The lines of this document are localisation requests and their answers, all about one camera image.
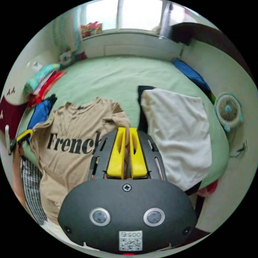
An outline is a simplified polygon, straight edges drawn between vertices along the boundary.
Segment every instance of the curtain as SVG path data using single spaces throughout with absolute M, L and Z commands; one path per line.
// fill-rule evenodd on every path
M 53 37 L 55 45 L 61 53 L 69 49 L 71 52 L 81 48 L 80 36 L 81 7 L 75 7 L 53 21 Z

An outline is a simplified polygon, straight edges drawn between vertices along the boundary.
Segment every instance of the mattress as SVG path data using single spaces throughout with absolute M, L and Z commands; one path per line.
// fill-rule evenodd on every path
M 93 101 L 98 96 L 119 102 L 131 121 L 131 127 L 137 127 L 139 122 L 138 85 L 149 85 L 187 96 L 201 97 L 210 124 L 212 145 L 212 165 L 201 187 L 207 186 L 224 174 L 228 164 L 229 146 L 213 105 L 202 90 L 172 63 L 141 57 L 109 56 L 79 61 L 67 70 L 67 74 L 46 96 L 52 94 L 57 96 L 49 117 L 53 110 L 67 101 L 82 105 Z M 19 134 L 27 129 L 33 111 L 34 109 L 25 111 L 18 129 Z M 36 157 L 31 152 L 29 144 L 24 143 L 23 147 L 25 156 L 37 165 Z

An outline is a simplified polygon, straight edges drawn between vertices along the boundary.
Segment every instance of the blue sleeping bag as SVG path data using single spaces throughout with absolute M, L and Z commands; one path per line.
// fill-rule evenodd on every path
M 183 62 L 182 60 L 175 58 L 172 60 L 173 65 L 182 72 L 188 79 L 190 79 L 195 85 L 197 85 L 209 98 L 212 104 L 215 103 L 215 97 L 212 94 L 212 91 L 206 81 L 202 78 L 202 76 L 197 73 L 192 67 Z
M 57 97 L 55 94 L 53 94 L 37 104 L 27 129 L 33 129 L 37 123 L 45 122 L 56 100 Z

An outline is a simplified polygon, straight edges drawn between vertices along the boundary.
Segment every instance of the desk fan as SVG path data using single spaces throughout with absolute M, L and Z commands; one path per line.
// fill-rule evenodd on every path
M 243 122 L 242 105 L 231 93 L 220 94 L 214 103 L 214 110 L 226 132 Z

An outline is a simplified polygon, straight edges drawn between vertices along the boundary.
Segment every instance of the screw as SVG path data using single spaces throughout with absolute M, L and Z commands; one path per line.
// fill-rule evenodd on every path
M 68 234 L 71 234 L 71 233 L 72 233 L 72 230 L 71 230 L 68 226 L 65 226 L 65 227 L 64 227 L 64 230 L 65 230 Z
M 191 230 L 190 227 L 185 228 L 184 231 L 183 231 L 183 234 L 188 235 L 190 233 L 190 230 Z
M 123 190 L 124 190 L 125 192 L 129 192 L 131 189 L 132 189 L 132 187 L 131 187 L 129 184 L 123 185 Z

